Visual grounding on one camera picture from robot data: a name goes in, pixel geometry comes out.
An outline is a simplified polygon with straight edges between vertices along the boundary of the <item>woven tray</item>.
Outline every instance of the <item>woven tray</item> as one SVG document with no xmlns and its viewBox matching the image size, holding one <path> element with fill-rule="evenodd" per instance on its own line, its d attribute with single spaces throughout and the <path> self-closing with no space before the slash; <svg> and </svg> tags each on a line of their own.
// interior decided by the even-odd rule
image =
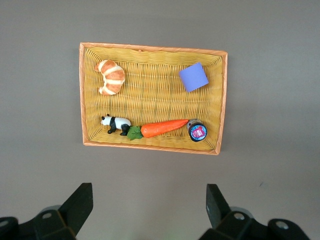
<svg viewBox="0 0 320 240">
<path fill-rule="evenodd" d="M 94 71 L 111 59 L 125 71 L 119 93 L 103 96 L 103 77 Z M 226 91 L 227 59 L 224 51 L 83 42 L 79 46 L 80 101 L 83 144 L 218 155 L 221 148 Z M 186 92 L 179 71 L 200 62 L 209 84 Z M 207 137 L 191 140 L 187 127 L 153 138 L 130 141 L 120 130 L 108 134 L 100 123 L 110 114 L 127 118 L 133 126 L 175 119 L 200 119 Z"/>
</svg>

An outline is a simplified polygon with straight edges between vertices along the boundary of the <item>panda head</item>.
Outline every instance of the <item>panda head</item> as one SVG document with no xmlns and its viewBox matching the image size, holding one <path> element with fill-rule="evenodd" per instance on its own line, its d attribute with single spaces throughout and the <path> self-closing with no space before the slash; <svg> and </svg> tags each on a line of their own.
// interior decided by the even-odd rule
<svg viewBox="0 0 320 240">
<path fill-rule="evenodd" d="M 105 126 L 110 125 L 111 117 L 109 114 L 107 114 L 106 116 L 103 116 L 101 119 L 102 119 L 101 124 Z"/>
</svg>

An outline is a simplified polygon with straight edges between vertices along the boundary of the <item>toy panda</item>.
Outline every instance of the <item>toy panda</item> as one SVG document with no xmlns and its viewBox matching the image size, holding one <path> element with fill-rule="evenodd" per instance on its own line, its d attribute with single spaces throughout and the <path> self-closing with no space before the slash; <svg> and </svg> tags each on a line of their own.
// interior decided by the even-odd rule
<svg viewBox="0 0 320 240">
<path fill-rule="evenodd" d="M 128 131 L 131 126 L 131 122 L 122 117 L 114 117 L 107 114 L 106 116 L 103 116 L 101 123 L 105 126 L 109 125 L 111 128 L 108 131 L 108 134 L 111 134 L 116 131 L 116 129 L 122 130 L 122 133 L 120 133 L 121 136 L 127 136 Z"/>
</svg>

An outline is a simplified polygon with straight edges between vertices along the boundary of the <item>toy croissant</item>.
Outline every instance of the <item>toy croissant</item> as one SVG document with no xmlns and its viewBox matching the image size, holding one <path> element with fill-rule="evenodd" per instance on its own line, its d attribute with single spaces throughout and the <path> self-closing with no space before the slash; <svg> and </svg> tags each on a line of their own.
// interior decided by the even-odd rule
<svg viewBox="0 0 320 240">
<path fill-rule="evenodd" d="M 125 71 L 112 60 L 99 62 L 94 70 L 103 76 L 104 85 L 99 88 L 102 95 L 110 96 L 117 94 L 125 82 Z"/>
</svg>

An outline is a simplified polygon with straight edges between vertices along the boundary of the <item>small jar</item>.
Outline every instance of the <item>small jar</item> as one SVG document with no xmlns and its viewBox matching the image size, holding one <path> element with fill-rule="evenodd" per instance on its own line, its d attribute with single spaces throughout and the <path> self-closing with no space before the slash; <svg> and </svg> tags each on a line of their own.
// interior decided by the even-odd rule
<svg viewBox="0 0 320 240">
<path fill-rule="evenodd" d="M 206 138 L 208 131 L 206 126 L 199 119 L 191 119 L 186 127 L 188 129 L 190 138 L 194 142 L 199 142 Z"/>
</svg>

